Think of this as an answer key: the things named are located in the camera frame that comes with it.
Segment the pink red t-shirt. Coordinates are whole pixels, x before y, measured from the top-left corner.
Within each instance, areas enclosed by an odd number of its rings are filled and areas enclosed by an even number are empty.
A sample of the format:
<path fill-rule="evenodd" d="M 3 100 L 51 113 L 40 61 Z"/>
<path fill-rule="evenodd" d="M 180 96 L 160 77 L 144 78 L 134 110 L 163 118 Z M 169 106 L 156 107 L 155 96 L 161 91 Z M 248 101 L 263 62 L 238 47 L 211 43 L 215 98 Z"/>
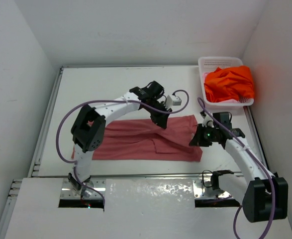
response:
<path fill-rule="evenodd" d="M 199 162 L 203 151 L 189 146 L 196 132 L 194 115 L 169 118 L 162 129 L 150 119 L 116 120 L 105 128 L 93 160 L 164 160 Z"/>

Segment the orange t-shirt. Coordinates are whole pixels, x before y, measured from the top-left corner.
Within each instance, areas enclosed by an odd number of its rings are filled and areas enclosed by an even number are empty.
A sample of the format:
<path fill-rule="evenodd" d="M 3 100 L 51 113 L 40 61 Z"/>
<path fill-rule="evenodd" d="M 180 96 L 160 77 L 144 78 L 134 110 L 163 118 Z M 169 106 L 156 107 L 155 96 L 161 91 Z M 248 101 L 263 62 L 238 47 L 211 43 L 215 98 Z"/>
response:
<path fill-rule="evenodd" d="M 217 68 L 204 79 L 206 99 L 212 103 L 255 97 L 254 80 L 249 67 Z"/>

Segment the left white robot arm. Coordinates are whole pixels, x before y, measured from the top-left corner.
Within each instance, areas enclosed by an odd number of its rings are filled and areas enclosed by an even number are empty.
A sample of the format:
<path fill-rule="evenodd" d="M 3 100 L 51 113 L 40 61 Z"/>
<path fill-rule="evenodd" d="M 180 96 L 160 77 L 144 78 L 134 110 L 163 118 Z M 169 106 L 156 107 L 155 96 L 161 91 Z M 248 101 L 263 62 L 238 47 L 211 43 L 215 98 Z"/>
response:
<path fill-rule="evenodd" d="M 72 186 L 80 191 L 81 183 L 88 182 L 91 177 L 90 168 L 94 151 L 97 150 L 104 138 L 105 128 L 114 120 L 134 111 L 144 108 L 150 113 L 151 121 L 165 129 L 172 109 L 164 102 L 158 101 L 164 93 L 164 88 L 153 81 L 146 87 L 134 87 L 120 98 L 106 102 L 97 107 L 84 105 L 72 128 L 73 136 L 73 171 L 68 179 Z"/>

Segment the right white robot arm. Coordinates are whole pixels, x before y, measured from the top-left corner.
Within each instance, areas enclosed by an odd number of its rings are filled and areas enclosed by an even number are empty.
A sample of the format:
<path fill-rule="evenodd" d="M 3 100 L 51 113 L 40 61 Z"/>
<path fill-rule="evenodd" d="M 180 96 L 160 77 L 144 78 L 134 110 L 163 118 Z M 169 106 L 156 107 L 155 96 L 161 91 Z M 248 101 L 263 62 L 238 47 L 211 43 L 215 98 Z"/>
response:
<path fill-rule="evenodd" d="M 246 219 L 264 222 L 285 219 L 288 213 L 288 183 L 270 172 L 256 157 L 239 128 L 233 128 L 229 112 L 202 111 L 190 146 L 209 147 L 218 143 L 239 167 L 243 179 L 232 170 L 213 171 L 210 178 L 213 190 L 228 192 L 238 201 Z"/>

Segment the white plastic basket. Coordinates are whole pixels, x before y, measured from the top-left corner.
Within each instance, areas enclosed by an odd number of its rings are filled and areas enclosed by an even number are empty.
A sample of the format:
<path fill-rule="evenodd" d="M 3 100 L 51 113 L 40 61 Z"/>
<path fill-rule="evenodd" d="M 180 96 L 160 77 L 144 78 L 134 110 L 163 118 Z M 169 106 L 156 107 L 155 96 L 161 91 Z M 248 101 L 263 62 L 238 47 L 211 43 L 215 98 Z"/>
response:
<path fill-rule="evenodd" d="M 198 69 L 207 107 L 234 110 L 254 103 L 252 73 L 239 58 L 200 57 Z"/>

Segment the white front cover panel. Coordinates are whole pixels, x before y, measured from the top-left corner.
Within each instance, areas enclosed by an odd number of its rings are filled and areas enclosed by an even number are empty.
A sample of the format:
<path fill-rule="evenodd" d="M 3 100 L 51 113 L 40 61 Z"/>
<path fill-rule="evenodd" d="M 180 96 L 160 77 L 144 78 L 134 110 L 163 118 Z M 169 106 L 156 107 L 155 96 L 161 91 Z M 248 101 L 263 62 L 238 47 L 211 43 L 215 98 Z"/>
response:
<path fill-rule="evenodd" d="M 191 180 L 107 179 L 105 208 L 59 207 L 61 178 L 25 178 L 8 239 L 257 239 L 235 207 L 197 208 Z"/>

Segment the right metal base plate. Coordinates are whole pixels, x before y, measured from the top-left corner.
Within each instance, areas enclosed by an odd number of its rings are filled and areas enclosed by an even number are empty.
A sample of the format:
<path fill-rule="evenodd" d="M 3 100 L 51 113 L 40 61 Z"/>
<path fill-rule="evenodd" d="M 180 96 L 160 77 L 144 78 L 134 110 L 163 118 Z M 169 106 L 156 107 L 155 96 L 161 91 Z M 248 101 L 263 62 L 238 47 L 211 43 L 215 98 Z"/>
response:
<path fill-rule="evenodd" d="M 207 177 L 193 180 L 196 208 L 239 207 L 239 203 L 226 191 L 213 190 Z"/>

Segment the metal base plate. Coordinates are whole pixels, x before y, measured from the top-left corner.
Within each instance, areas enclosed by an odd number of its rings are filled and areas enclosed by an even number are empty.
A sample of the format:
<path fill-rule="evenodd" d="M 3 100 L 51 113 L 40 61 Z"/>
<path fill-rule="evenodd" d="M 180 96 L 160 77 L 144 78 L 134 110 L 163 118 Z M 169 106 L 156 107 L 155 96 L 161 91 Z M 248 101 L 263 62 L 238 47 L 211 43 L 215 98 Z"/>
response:
<path fill-rule="evenodd" d="M 239 203 L 226 191 L 213 190 L 207 177 L 193 180 L 196 208 L 239 207 Z"/>
<path fill-rule="evenodd" d="M 92 177 L 89 188 L 77 191 L 68 179 L 64 179 L 61 187 L 59 208 L 99 208 L 104 209 L 106 179 Z"/>

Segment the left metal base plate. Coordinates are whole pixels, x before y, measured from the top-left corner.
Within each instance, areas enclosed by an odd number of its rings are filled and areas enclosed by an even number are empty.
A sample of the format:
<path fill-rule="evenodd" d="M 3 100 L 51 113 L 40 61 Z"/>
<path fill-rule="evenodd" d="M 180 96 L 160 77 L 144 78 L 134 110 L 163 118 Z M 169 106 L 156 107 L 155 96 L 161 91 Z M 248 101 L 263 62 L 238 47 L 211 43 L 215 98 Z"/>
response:
<path fill-rule="evenodd" d="M 89 188 L 77 191 L 68 179 L 64 179 L 61 187 L 59 208 L 99 208 L 104 209 L 106 179 L 92 177 Z"/>

